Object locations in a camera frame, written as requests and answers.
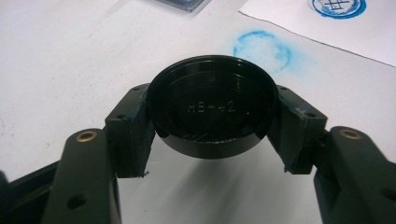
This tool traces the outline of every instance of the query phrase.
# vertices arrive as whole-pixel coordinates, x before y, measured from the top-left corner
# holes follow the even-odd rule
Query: white paper
[[[313,0],[248,0],[240,11],[297,35],[396,66],[396,1],[366,0],[364,11],[350,19],[324,17]],[[329,5],[341,0],[315,0]]]

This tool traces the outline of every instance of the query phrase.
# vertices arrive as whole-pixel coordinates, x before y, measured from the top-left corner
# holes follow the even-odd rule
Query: paper sheet
[[[396,1],[248,0],[240,11],[297,35],[396,66]]]

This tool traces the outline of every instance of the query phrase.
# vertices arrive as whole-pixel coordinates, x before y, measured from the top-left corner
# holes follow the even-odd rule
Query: blue circular stamp
[[[323,17],[344,20],[363,13],[366,2],[365,0],[312,0],[312,6]]]
[[[273,74],[288,67],[291,50],[275,35],[257,30],[241,35],[236,40],[233,56],[255,63]]]

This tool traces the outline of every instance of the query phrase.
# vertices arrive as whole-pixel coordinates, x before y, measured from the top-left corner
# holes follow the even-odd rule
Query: white tabletop
[[[151,0],[1,1],[0,170],[12,181],[59,160],[65,139],[104,127],[133,86],[185,58],[234,55],[254,32],[274,37],[250,44],[276,84],[326,114],[328,130],[361,130],[396,162],[396,68],[244,16],[245,2],[188,14]],[[273,46],[287,48],[287,63]],[[123,223],[321,223],[313,175],[283,173],[266,138],[219,161],[156,138],[147,170],[120,180]]]

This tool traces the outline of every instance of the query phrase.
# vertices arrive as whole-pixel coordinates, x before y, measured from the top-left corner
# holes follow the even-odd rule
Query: black plastic bracket
[[[396,166],[368,135],[334,127],[317,154],[314,182],[324,224],[396,223]]]
[[[149,84],[129,90],[106,118],[118,178],[143,177],[155,136],[146,110]]]
[[[42,224],[119,224],[117,178],[106,134],[89,129],[71,135],[65,144]]]
[[[277,86],[280,107],[268,139],[293,175],[311,173],[311,153],[321,145],[327,117],[290,89]]]

